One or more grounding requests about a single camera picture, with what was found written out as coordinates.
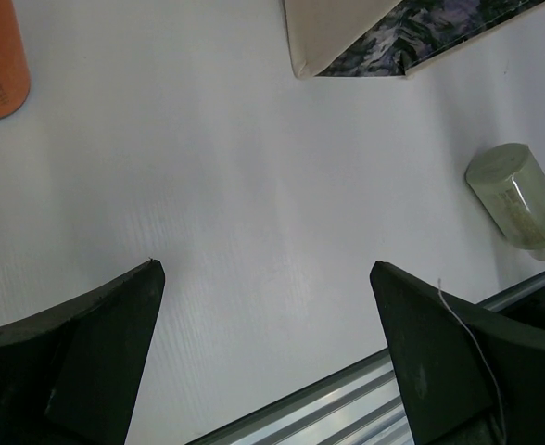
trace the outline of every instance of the translucent green bottle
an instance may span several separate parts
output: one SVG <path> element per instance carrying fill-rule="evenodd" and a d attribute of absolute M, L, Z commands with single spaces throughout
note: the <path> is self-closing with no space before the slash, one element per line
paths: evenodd
<path fill-rule="evenodd" d="M 466 182 L 505 237 L 545 261 L 545 175 L 528 146 L 505 144 L 477 155 Z"/>

